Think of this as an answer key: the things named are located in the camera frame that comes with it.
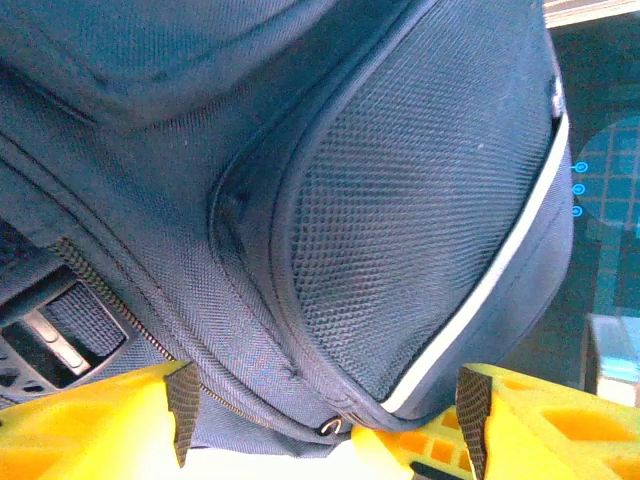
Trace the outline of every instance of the navy blue backpack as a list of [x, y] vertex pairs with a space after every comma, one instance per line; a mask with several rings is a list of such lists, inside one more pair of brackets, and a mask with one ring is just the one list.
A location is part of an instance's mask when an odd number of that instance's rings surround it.
[[499, 363], [572, 241], [540, 0], [0, 1], [0, 403], [194, 361], [323, 456]]

